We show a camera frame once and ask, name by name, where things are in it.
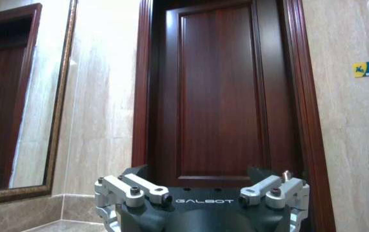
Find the door trim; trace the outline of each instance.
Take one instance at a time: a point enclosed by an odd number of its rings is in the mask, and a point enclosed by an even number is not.
[[[312,189],[312,221],[316,231],[335,232],[332,194],[324,151],[323,130],[315,88],[303,0],[284,0],[288,62],[295,80],[304,168]],[[132,165],[148,163],[149,86],[153,0],[141,0]]]

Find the screw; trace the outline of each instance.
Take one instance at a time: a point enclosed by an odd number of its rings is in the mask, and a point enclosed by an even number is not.
[[[292,178],[293,178],[293,173],[291,172],[291,171],[285,171],[284,173],[282,173],[282,178],[284,178],[284,182],[286,182],[286,181],[289,181]]]
[[[134,186],[134,187],[130,188],[130,194],[133,196],[138,195],[140,193],[141,193],[140,187]]]
[[[168,207],[173,202],[173,196],[170,196],[169,194],[165,194],[162,196],[162,207]]]
[[[249,199],[245,196],[240,196],[238,200],[240,200],[242,207],[246,208],[249,205]]]
[[[273,190],[270,190],[270,193],[276,196],[280,197],[282,194],[282,191],[280,188],[273,188]]]

